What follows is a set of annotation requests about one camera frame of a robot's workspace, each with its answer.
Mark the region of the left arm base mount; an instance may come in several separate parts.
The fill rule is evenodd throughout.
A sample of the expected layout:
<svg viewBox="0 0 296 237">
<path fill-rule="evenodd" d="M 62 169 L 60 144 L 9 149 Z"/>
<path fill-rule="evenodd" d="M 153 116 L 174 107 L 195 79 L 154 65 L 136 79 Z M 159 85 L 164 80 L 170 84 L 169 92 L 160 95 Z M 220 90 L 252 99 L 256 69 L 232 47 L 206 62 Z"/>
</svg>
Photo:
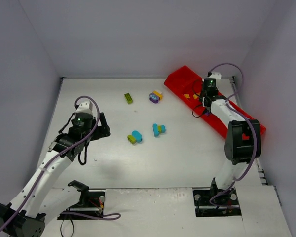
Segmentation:
<svg viewBox="0 0 296 237">
<path fill-rule="evenodd" d="M 91 190 L 89 187 L 77 180 L 73 180 L 68 183 L 69 187 L 76 188 L 82 197 L 79 202 L 75 205 L 70 206 L 64 212 L 69 214 L 61 213 L 57 220 L 89 220 L 90 218 L 74 215 L 79 213 L 91 217 L 103 217 L 104 202 L 105 202 L 105 191 L 104 190 Z"/>
</svg>

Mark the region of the cyan lego with green brick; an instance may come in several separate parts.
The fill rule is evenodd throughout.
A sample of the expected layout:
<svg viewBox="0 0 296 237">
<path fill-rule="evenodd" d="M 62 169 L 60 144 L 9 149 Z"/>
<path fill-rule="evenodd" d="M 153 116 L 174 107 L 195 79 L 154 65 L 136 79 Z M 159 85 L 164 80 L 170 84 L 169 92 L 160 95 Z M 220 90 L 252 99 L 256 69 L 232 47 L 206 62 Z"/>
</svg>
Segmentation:
<svg viewBox="0 0 296 237">
<path fill-rule="evenodd" d="M 139 131 L 134 130 L 127 136 L 127 139 L 131 144 L 135 145 L 136 143 L 141 143 L 143 141 L 143 136 Z"/>
</svg>

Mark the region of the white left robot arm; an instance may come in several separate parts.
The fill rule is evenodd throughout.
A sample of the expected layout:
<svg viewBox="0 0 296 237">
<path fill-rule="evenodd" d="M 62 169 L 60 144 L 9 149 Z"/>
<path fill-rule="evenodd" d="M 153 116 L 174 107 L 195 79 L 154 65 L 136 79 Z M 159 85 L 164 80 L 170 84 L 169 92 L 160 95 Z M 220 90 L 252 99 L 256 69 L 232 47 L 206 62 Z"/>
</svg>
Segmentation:
<svg viewBox="0 0 296 237">
<path fill-rule="evenodd" d="M 0 204 L 0 232 L 11 237 L 39 237 L 51 219 L 66 208 L 84 205 L 89 198 L 87 185 L 73 180 L 60 196 L 47 198 L 59 176 L 82 153 L 91 141 L 110 135 L 104 113 L 74 112 L 67 133 L 59 131 L 46 156 L 21 192 L 8 204 Z"/>
</svg>

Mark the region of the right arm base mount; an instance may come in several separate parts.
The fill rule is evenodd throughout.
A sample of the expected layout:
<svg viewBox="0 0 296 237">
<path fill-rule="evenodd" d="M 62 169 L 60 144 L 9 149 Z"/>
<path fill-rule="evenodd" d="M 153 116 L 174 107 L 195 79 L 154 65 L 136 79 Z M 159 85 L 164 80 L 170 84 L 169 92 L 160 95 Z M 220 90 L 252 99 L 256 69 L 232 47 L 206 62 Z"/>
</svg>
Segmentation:
<svg viewBox="0 0 296 237">
<path fill-rule="evenodd" d="M 242 215 L 235 188 L 210 201 L 213 196 L 214 194 L 209 189 L 193 189 L 195 216 L 197 218 Z"/>
</svg>

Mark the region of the green long lego brick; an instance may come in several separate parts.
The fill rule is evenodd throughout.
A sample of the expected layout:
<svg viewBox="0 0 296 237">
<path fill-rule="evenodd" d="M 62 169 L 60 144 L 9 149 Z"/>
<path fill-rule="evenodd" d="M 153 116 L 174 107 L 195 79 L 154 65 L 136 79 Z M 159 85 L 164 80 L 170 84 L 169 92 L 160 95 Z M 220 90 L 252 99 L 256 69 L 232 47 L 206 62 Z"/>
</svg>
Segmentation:
<svg viewBox="0 0 296 237">
<path fill-rule="evenodd" d="M 132 104 L 133 103 L 133 99 L 132 99 L 130 93 L 124 94 L 124 97 L 125 97 L 125 100 L 126 100 L 127 104 Z"/>
</svg>

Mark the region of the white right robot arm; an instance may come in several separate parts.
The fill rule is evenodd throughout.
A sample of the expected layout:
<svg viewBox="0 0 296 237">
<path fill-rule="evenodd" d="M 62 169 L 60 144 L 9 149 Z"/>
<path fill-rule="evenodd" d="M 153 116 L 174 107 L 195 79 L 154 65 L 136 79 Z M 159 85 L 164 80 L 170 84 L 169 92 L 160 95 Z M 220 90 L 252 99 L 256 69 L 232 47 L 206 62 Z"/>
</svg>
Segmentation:
<svg viewBox="0 0 296 237">
<path fill-rule="evenodd" d="M 227 193 L 235 182 L 241 181 L 255 158 L 261 155 L 260 122 L 249 119 L 232 106 L 228 98 L 219 95 L 215 78 L 205 78 L 202 82 L 200 97 L 205 111 L 215 115 L 227 128 L 224 143 L 226 161 L 210 188 L 213 196 L 219 196 Z"/>
</svg>

